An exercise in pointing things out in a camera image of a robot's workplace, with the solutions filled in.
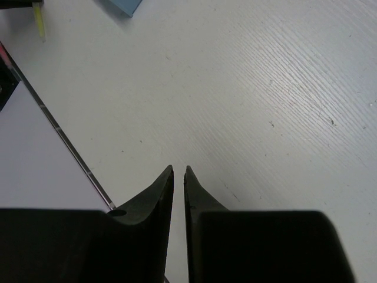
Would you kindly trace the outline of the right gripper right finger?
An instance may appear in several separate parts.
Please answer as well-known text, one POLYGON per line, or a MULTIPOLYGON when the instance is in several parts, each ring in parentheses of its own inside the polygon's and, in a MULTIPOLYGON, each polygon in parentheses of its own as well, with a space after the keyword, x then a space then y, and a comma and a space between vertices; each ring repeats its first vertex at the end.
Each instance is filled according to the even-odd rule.
POLYGON ((336 229, 313 210, 232 211, 184 175, 190 282, 354 282, 336 229))

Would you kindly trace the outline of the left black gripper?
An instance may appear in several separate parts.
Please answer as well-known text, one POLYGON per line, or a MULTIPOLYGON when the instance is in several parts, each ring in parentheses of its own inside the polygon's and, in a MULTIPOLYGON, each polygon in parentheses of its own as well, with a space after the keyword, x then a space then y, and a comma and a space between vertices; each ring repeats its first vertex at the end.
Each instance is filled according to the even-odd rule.
POLYGON ((29 8, 33 4, 43 2, 43 0, 0 0, 0 9, 29 8))

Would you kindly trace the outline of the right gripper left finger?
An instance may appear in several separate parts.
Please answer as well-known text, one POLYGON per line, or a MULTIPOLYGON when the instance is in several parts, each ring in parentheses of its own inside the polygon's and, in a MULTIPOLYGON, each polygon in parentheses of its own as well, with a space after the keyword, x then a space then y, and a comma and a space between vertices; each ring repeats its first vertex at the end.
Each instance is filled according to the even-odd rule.
POLYGON ((109 212, 1 210, 2 282, 163 282, 172 166, 109 212))

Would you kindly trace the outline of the yellow pink highlighter pen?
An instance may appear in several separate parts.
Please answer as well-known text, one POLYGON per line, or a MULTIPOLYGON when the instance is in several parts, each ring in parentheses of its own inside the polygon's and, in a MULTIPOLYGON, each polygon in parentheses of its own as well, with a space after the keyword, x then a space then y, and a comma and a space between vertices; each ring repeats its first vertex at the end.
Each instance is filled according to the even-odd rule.
POLYGON ((35 22, 38 28, 38 34, 42 42, 46 41, 44 21, 42 16, 42 4, 40 2, 33 2, 32 8, 34 11, 35 22))

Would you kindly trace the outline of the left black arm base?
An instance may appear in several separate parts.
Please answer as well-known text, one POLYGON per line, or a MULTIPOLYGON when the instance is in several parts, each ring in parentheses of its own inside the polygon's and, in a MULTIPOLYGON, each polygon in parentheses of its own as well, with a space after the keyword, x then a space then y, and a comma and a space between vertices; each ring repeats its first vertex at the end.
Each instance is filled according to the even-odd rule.
POLYGON ((0 68, 0 110, 2 110, 21 81, 17 72, 16 64, 2 43, 0 68))

